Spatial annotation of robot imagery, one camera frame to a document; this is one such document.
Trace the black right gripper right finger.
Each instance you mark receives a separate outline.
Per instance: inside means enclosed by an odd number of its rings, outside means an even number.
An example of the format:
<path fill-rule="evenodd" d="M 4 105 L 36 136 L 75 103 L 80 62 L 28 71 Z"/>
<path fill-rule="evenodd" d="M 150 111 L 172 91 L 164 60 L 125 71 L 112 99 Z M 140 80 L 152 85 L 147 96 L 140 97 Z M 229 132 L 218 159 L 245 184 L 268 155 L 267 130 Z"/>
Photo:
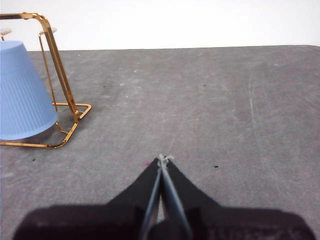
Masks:
<path fill-rule="evenodd" d="M 174 165 L 162 158 L 167 193 L 187 235 L 194 240 L 314 240 L 305 220 L 292 212 L 267 208 L 223 206 L 196 187 Z"/>

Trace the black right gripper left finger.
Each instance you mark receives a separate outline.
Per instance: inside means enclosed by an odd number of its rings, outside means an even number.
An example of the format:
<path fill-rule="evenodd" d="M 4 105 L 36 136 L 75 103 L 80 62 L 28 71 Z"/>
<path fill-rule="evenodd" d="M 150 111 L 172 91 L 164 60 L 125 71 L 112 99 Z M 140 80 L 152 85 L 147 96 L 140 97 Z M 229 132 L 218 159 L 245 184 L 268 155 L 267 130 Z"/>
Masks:
<path fill-rule="evenodd" d="M 15 240 L 139 240 L 157 221 L 161 171 L 155 158 L 104 204 L 52 205 L 29 212 Z"/>

